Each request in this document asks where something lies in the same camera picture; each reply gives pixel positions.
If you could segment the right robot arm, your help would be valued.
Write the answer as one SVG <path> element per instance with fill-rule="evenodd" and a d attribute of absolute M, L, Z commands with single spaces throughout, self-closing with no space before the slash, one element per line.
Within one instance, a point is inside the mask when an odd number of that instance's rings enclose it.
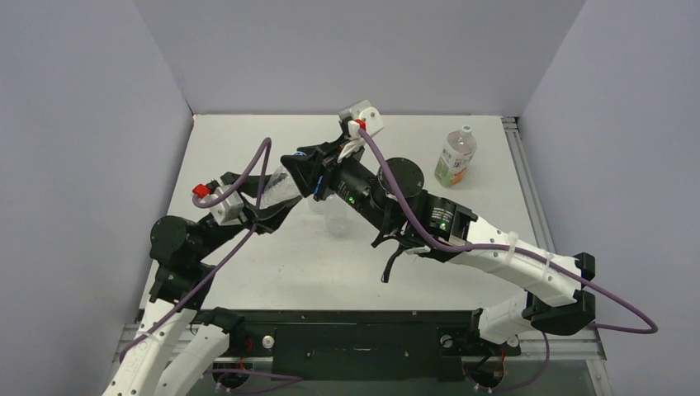
<path fill-rule="evenodd" d="M 334 194 L 355 210 L 377 230 L 375 244 L 396 241 L 396 256 L 468 266 L 520 288 L 476 312 L 465 331 L 472 350 L 486 352 L 531 330 L 570 336 L 595 320 L 596 299 L 585 288 L 595 275 L 589 254 L 559 256 L 497 229 L 464 205 L 429 193 L 422 170 L 407 158 L 390 158 L 372 172 L 361 154 L 340 153 L 331 143 L 302 147 L 281 165 L 303 196 Z"/>

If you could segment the green orange label bottle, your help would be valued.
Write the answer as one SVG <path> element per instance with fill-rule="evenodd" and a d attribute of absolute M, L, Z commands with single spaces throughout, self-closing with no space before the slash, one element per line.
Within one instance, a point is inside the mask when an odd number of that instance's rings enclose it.
<path fill-rule="evenodd" d="M 478 148 L 470 125 L 447 134 L 434 170 L 437 181 L 445 187 L 455 186 L 466 175 Z"/>

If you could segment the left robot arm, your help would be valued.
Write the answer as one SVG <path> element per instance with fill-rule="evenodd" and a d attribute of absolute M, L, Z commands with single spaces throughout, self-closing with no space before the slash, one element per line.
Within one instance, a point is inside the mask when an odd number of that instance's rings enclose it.
<path fill-rule="evenodd" d="M 150 232 L 154 282 L 139 330 L 104 393 L 184 395 L 216 358 L 252 352 L 243 315 L 202 305 L 215 275 L 244 242 L 276 230 L 301 198 L 284 167 L 272 175 L 227 172 L 193 188 L 195 206 L 209 212 L 203 218 L 157 220 Z"/>

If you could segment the clear bottle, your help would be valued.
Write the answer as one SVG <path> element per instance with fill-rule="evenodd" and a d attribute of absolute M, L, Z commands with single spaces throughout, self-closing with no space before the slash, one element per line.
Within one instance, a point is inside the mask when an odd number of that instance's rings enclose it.
<path fill-rule="evenodd" d="M 265 210 L 299 197 L 301 193 L 292 175 L 286 167 L 280 165 L 264 187 L 259 208 Z"/>
<path fill-rule="evenodd" d="M 331 195 L 325 200 L 324 223 L 332 236 L 342 238 L 348 235 L 347 205 L 337 195 Z"/>

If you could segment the blue label bottle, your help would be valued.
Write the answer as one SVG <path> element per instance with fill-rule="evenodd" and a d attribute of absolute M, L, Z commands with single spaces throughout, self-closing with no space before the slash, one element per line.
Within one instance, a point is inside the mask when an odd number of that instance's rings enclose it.
<path fill-rule="evenodd" d="M 317 184 L 315 185 L 314 190 L 311 192 L 311 194 L 306 199 L 306 202 L 307 202 L 307 205 L 308 205 L 310 211 L 315 215 L 322 215 L 325 211 L 325 204 L 326 204 L 326 202 L 324 200 L 316 200 L 315 199 L 315 193 L 318 190 L 319 184 L 320 184 L 320 179 L 317 181 Z"/>

